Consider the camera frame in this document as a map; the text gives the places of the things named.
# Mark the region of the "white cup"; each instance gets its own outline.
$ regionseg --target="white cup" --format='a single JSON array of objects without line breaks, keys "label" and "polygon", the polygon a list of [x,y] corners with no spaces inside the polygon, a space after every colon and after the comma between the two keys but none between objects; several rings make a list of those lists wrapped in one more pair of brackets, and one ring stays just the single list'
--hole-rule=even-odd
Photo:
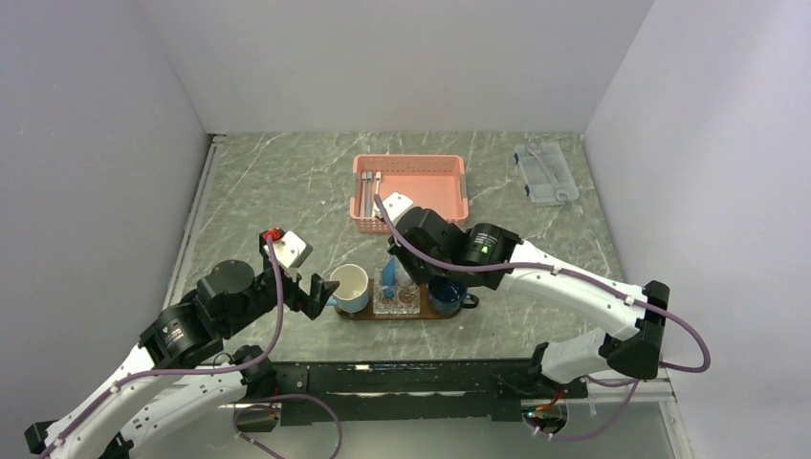
[{"label": "white cup", "polygon": [[333,298],[336,305],[349,314],[355,314],[369,302],[369,276],[358,265],[342,265],[335,268],[330,280],[340,282]]}]

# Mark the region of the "cable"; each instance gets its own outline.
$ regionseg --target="cable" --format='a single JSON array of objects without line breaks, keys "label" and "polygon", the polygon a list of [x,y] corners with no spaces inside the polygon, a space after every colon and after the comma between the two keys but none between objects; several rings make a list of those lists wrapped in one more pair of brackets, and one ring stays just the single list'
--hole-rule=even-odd
[{"label": "cable", "polygon": [[625,400],[623,400],[623,404],[620,405],[620,408],[617,409],[617,411],[615,411],[613,415],[611,415],[611,419],[609,419],[605,424],[603,424],[602,426],[600,426],[600,428],[594,430],[593,432],[585,433],[583,435],[560,436],[560,435],[551,435],[544,432],[543,430],[535,429],[534,427],[530,426],[530,424],[527,422],[526,419],[524,419],[524,425],[526,425],[533,432],[533,435],[536,435],[537,433],[542,433],[543,435],[546,436],[546,438],[558,442],[583,442],[586,440],[591,440],[592,438],[600,436],[601,434],[603,434],[603,432],[609,430],[612,426],[614,426],[617,423],[617,420],[620,419],[620,416],[622,416],[625,410],[628,408],[628,405],[631,402],[631,398],[633,397],[634,392],[636,392],[636,388],[638,385],[639,381],[635,380],[633,382],[633,385],[631,385],[630,390],[628,390],[628,395],[625,396]]},{"label": "cable", "polygon": [[552,402],[550,402],[550,403],[548,403],[548,404],[541,404],[541,405],[538,405],[538,406],[536,406],[536,407],[535,407],[535,410],[536,410],[536,411],[546,411],[546,410],[550,409],[552,406],[555,406],[555,404],[558,402],[558,400],[560,400],[560,397],[561,397],[562,395],[563,395],[563,389],[559,390],[559,391],[558,391],[558,392],[555,394],[555,398],[553,398],[553,399],[552,399]]},{"label": "cable", "polygon": [[[489,273],[493,271],[506,271],[512,269],[530,269],[530,270],[544,270],[551,272],[555,269],[554,266],[546,264],[546,263],[539,263],[539,262],[515,262],[515,263],[496,263],[492,265],[485,265],[485,266],[461,266],[461,265],[452,265],[450,263],[446,263],[441,260],[437,260],[429,255],[422,253],[419,249],[411,245],[410,242],[406,241],[402,234],[397,231],[397,228],[392,223],[391,218],[388,216],[388,212],[385,210],[385,206],[383,204],[383,199],[381,199],[379,194],[376,194],[374,197],[375,204],[377,205],[378,209],[380,210],[381,216],[383,217],[385,223],[388,225],[389,230],[391,231],[391,235],[394,236],[394,239],[397,241],[398,244],[405,247],[408,251],[413,253],[417,258],[425,261],[426,263],[430,263],[437,268],[442,268],[448,271],[455,271],[458,273]],[[598,287],[619,299],[625,300],[627,295],[620,292],[619,290],[603,284],[600,280],[595,279],[594,277],[580,273],[578,271],[570,270],[568,268],[561,268],[558,273],[565,274],[570,277],[575,277],[583,282],[587,282],[595,287]],[[710,349],[707,347],[707,343],[701,338],[701,335],[698,333],[692,325],[688,324],[679,316],[675,315],[674,313],[662,309],[658,306],[654,306],[652,304],[646,303],[639,299],[634,299],[634,305],[644,308],[648,311],[658,314],[664,318],[672,320],[676,322],[680,327],[685,329],[690,336],[695,339],[695,342],[698,344],[699,349],[701,349],[701,356],[703,358],[702,363],[699,366],[686,366],[677,363],[670,363],[668,361],[660,361],[659,364],[665,368],[670,368],[677,371],[684,371],[687,373],[703,373],[710,368],[711,357],[710,357]]]},{"label": "cable", "polygon": [[625,380],[620,382],[606,382],[594,379],[591,377],[591,375],[585,375],[585,378],[596,385],[601,385],[602,387],[610,387],[610,388],[624,387],[626,385],[631,385],[639,381],[639,380]]},{"label": "cable", "polygon": [[[242,371],[246,368],[250,368],[263,360],[265,360],[270,354],[271,351],[274,350],[276,343],[278,342],[279,336],[281,335],[281,325],[282,320],[284,319],[284,294],[282,293],[282,277],[281,277],[281,270],[279,269],[278,260],[276,259],[275,251],[270,250],[268,252],[268,258],[271,260],[271,265],[274,269],[274,280],[276,285],[276,307],[278,309],[277,319],[276,319],[276,327],[274,330],[274,335],[271,338],[271,342],[268,344],[267,349],[260,354],[258,357],[251,361],[246,361],[245,363],[241,363],[235,366],[229,366],[226,368],[212,368],[212,369],[201,369],[201,370],[181,370],[181,369],[167,369],[167,370],[146,370],[141,371],[138,373],[134,373],[130,376],[126,376],[121,378],[120,380],[113,383],[113,385],[117,389],[121,389],[127,383],[131,383],[138,378],[143,378],[146,376],[188,376],[188,375],[222,375],[224,373],[231,373],[234,371]],[[52,451],[56,449],[56,443],[61,443],[61,441],[65,440],[65,437],[71,434],[74,430],[77,429],[83,423],[91,413],[93,413],[99,406],[107,400],[113,392],[111,389],[107,389],[99,394],[92,402],[90,402],[87,407],[85,407],[75,418],[74,420],[65,427],[64,430],[59,432],[54,441],[51,442],[42,452],[39,453],[37,459],[45,459],[49,457]]]},{"label": "cable", "polygon": [[[272,404],[272,403],[275,403],[275,402],[280,402],[282,400],[296,400],[296,399],[307,400],[307,401],[313,402],[314,404],[317,404],[318,406],[324,408],[324,411],[326,411],[327,414],[330,415],[332,420],[335,422],[335,428],[338,431],[338,442],[336,443],[335,450],[333,450],[333,452],[330,455],[329,459],[335,459],[336,457],[338,457],[338,452],[340,451],[340,445],[343,443],[343,428],[340,425],[338,415],[335,414],[335,411],[333,411],[332,408],[330,408],[329,405],[327,405],[326,403],[322,402],[321,400],[319,400],[319,399],[317,399],[317,398],[315,398],[315,397],[313,397],[311,395],[306,395],[306,394],[277,395],[275,397],[268,397],[267,399],[253,400],[252,402],[261,402],[261,403],[270,403],[270,404]],[[279,455],[277,452],[273,451],[272,449],[266,447],[261,442],[257,442],[256,440],[249,437],[245,433],[242,433],[242,431],[239,429],[239,425],[237,424],[237,421],[239,421],[239,417],[242,416],[242,414],[245,413],[246,411],[257,411],[257,410],[271,411],[273,409],[270,406],[263,405],[263,404],[252,404],[251,406],[246,406],[246,407],[240,409],[239,411],[237,411],[236,414],[233,417],[233,429],[236,430],[236,436],[243,439],[243,440],[245,440],[246,442],[250,443],[251,445],[254,445],[255,447],[267,452],[268,454],[272,455],[276,459],[284,459],[283,456]]]}]

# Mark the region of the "wooden tray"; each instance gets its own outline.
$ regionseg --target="wooden tray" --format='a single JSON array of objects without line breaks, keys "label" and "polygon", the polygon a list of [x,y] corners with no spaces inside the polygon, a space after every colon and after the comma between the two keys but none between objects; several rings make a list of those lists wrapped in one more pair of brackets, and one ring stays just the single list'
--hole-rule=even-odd
[{"label": "wooden tray", "polygon": [[459,314],[459,311],[451,314],[450,316],[440,316],[436,314],[433,309],[430,307],[430,303],[428,302],[428,288],[426,285],[420,286],[420,314],[375,314],[374,308],[374,291],[375,291],[375,281],[374,279],[369,279],[369,302],[366,304],[366,307],[361,309],[355,314],[349,314],[346,311],[343,311],[341,308],[336,307],[335,311],[338,313],[339,316],[347,319],[347,320],[425,320],[425,319],[443,319],[443,318],[451,318],[456,317]]}]

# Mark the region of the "clear plastic box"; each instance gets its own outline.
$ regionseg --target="clear plastic box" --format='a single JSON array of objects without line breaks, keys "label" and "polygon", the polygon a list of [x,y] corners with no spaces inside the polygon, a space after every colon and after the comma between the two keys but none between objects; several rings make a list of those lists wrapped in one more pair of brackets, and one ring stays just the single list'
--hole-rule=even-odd
[{"label": "clear plastic box", "polygon": [[561,206],[581,196],[559,143],[516,145],[515,161],[532,202],[542,206]]}]

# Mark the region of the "clear plastic container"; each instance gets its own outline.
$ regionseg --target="clear plastic container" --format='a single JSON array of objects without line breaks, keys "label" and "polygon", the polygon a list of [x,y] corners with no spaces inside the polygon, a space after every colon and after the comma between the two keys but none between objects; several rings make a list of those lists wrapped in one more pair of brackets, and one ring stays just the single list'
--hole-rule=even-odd
[{"label": "clear plastic container", "polygon": [[560,206],[581,196],[569,164],[557,142],[515,146],[515,161],[526,182],[525,190],[534,203]]},{"label": "clear plastic container", "polygon": [[[377,272],[378,279],[381,278],[380,271]],[[406,270],[400,265],[400,261],[395,264],[395,278],[397,286],[394,296],[388,298],[383,293],[383,283],[375,282],[374,313],[375,316],[411,316],[420,314],[420,287],[415,284]]]}]

